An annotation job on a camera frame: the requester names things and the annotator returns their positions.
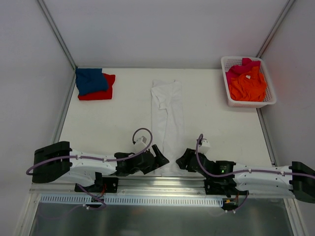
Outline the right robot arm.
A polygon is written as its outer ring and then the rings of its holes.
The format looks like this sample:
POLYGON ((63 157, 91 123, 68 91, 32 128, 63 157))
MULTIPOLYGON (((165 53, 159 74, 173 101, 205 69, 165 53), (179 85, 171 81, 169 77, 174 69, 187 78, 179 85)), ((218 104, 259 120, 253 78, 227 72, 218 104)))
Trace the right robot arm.
POLYGON ((315 202, 315 172, 302 162, 264 169, 233 161, 210 161, 204 154, 188 148, 176 163, 181 170, 204 176, 207 195, 231 197, 249 193, 315 202))

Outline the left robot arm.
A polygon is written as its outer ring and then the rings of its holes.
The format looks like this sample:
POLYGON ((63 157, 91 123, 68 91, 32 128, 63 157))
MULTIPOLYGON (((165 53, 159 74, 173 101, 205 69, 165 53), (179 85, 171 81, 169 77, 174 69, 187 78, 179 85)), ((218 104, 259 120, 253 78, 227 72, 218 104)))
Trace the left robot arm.
POLYGON ((137 172, 146 175, 169 163, 157 145, 147 143, 144 137, 133 145, 134 152, 96 155, 73 150, 67 141, 58 142, 35 151, 34 164, 27 175, 33 183, 66 181, 97 192, 106 176, 127 177, 137 172))

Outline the white t shirt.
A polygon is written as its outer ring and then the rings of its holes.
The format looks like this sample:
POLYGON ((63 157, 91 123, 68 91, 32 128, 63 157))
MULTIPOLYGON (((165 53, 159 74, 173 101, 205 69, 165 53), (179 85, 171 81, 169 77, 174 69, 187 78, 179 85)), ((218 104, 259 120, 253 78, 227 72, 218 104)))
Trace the white t shirt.
POLYGON ((176 164, 186 150, 182 83, 154 80, 151 95, 153 140, 169 160, 155 174, 162 177, 183 176, 184 171, 176 164))

